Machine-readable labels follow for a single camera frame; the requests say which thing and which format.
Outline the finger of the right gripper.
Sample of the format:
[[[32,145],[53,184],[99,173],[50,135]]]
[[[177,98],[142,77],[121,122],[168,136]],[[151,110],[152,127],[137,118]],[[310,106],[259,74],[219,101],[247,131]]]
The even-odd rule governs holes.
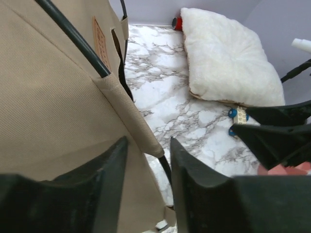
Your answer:
[[[248,107],[246,113],[260,125],[304,125],[311,116],[311,101],[274,107]]]
[[[298,166],[311,161],[311,126],[290,127],[234,124],[233,132],[265,169],[277,165]]]

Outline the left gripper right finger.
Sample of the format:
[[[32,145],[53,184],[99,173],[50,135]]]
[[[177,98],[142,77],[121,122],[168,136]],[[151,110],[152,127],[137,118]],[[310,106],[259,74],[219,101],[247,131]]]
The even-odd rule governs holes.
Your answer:
[[[308,233],[310,176],[227,177],[170,141],[180,233]]]

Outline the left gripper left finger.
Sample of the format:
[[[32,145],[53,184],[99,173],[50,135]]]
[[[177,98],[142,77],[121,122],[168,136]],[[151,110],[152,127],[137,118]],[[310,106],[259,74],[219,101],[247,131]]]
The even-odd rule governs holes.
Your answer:
[[[115,233],[128,140],[52,181],[0,176],[3,233]]]

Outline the white fluffy pillow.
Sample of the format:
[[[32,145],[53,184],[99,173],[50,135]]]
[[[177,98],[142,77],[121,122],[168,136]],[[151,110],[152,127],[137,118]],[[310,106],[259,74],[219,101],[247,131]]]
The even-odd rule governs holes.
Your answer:
[[[236,20],[182,8],[190,94],[243,106],[282,106],[283,86],[259,36]]]

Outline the tan pet tent fabric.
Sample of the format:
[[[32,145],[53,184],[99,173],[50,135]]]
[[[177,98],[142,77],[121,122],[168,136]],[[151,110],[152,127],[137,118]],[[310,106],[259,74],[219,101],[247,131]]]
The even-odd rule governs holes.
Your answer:
[[[33,0],[0,3],[0,170],[52,180],[129,140],[120,233],[142,233],[175,211],[162,197],[146,155],[164,150],[126,93],[125,40],[107,0],[56,0],[111,72],[101,78]]]

